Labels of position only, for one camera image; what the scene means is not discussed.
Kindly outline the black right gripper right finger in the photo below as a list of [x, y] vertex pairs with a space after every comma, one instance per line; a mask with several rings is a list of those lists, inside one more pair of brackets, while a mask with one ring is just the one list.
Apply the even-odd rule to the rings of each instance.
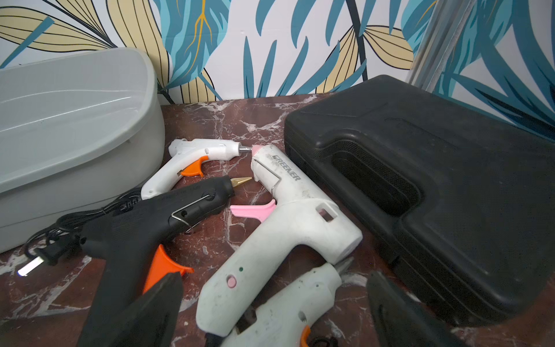
[[381, 346], [465, 345], [379, 271], [369, 274], [367, 296]]

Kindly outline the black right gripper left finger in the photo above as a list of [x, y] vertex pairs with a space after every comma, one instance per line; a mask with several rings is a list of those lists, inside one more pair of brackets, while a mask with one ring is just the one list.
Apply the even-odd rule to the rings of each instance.
[[101, 345], [170, 346], [182, 294], [181, 275], [165, 275], [119, 315], [101, 335]]

